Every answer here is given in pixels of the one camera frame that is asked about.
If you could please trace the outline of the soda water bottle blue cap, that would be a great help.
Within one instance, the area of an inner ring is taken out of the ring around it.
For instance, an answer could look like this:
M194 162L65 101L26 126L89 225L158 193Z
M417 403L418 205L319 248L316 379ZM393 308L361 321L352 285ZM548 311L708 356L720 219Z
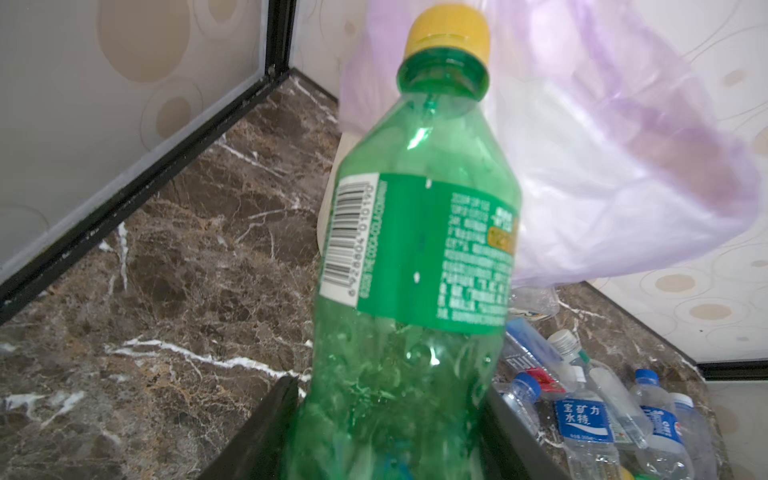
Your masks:
M535 406L541 396L538 381L532 375L521 372L509 384L502 385L499 393L518 420L537 439L541 428Z

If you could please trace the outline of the small Pepsi water bottle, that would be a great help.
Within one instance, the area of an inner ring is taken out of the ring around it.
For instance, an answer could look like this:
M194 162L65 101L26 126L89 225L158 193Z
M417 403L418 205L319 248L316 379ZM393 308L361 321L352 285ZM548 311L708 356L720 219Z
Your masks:
M693 463L683 443L674 401L658 375L649 369L636 370L630 393L653 427L648 447L635 452L639 465L658 479L693 479Z

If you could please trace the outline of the blue label bottle white cap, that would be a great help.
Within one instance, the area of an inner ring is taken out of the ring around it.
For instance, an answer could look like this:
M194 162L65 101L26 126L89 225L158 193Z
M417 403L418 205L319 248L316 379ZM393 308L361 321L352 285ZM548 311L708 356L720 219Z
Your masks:
M571 369L577 384L575 390L554 401L570 476L576 480L620 480L620 455L607 407L587 388L583 368Z

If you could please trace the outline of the black frame post left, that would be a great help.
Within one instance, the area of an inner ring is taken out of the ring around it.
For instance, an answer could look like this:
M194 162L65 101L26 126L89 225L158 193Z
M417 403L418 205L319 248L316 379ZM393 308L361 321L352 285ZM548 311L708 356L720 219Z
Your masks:
M290 70L297 0L268 2L265 74L275 80Z

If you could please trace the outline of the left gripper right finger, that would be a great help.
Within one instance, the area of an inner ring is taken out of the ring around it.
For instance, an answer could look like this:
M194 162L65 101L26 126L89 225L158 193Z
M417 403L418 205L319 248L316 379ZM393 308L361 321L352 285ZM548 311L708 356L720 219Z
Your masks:
M485 479L569 479L494 389L484 400L480 433Z

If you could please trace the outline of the flat clear bottle white cap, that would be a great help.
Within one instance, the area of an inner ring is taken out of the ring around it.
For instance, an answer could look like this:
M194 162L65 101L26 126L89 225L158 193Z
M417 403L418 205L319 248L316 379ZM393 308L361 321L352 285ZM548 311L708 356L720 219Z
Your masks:
M548 342L567 363L583 369L587 387L607 406L617 445L621 448L647 449L653 424L617 374L606 364L592 360L570 330L556 331L548 337Z

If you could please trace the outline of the pink bin liner bag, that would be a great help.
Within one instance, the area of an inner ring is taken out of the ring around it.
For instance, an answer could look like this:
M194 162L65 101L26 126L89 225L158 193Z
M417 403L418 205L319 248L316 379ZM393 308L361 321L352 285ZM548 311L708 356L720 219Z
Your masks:
M362 137L399 97L414 20L431 1L373 1L341 80ZM485 1L481 112L522 200L511 287L664 268L747 230L760 178L719 130L687 65L624 1Z

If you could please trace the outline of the Fiji bottle blue cap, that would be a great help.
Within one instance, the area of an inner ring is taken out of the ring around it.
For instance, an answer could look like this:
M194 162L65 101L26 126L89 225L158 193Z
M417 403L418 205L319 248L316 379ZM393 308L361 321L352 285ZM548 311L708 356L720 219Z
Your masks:
M543 395L564 395L578 386L572 367L524 318L506 323L501 360L515 373L531 375Z

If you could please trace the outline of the clear bottle pale label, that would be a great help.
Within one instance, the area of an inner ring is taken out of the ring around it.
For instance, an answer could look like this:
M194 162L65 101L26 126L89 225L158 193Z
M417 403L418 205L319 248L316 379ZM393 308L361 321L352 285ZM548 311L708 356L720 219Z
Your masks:
M690 456L696 480L717 480L717 461L706 418L696 411L688 395L673 392L676 416L681 424L682 439Z

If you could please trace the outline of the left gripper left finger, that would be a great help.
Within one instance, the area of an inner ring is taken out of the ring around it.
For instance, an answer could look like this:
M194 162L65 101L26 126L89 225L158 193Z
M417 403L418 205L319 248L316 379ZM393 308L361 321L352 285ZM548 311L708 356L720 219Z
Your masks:
M278 479L283 446L298 404L298 379L280 378L198 479Z

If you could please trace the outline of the clear bottle green band cap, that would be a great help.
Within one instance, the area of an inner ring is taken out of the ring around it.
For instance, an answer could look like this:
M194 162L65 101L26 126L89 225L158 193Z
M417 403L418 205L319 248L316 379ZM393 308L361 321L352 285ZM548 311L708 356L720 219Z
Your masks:
M516 287L510 290L508 312L511 318L539 321L554 317L560 310L553 287Z

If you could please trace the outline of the white plastic waste bin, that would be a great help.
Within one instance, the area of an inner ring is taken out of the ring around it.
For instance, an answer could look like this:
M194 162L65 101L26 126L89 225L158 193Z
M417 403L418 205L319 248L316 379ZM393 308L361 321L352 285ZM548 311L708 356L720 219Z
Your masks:
M349 152L360 140L361 136L357 135L356 133L344 132L341 135L340 142L334 157L333 166L323 195L320 210L317 215L317 245L320 252L323 252L325 245L326 231L329 224L330 210L333 202L338 168L343 159L349 154Z

